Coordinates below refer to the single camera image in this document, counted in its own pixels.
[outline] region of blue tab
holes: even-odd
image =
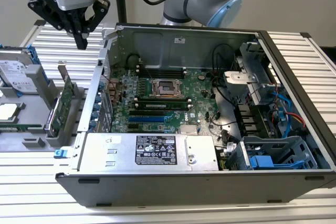
[[[61,150],[61,149],[58,149],[58,150],[55,150],[54,152],[54,158],[67,158],[67,153],[68,151],[67,150]]]

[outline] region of blue pcie slot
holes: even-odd
[[[140,123],[164,123],[164,116],[131,116],[128,118],[129,122],[140,122]]]

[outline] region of hard drive label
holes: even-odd
[[[22,92],[36,92],[36,87],[25,74],[26,66],[19,61],[0,60],[0,76],[14,89]]]
[[[175,136],[136,136],[137,165],[177,165]]]

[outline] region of wall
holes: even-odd
[[[129,22],[160,22],[163,5],[148,6],[141,0],[128,1]],[[335,0],[243,0],[243,7],[230,27],[307,31],[319,45],[336,46],[335,13]]]
[[[0,0],[0,43],[19,45],[38,19],[27,7],[29,0]],[[117,22],[115,0],[106,21]],[[160,22],[163,4],[148,6],[142,0],[127,0],[128,21]],[[270,31],[307,31],[320,45],[336,46],[335,0],[244,0],[232,28]]]

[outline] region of warning label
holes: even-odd
[[[177,165],[175,136],[137,136],[137,165]]]

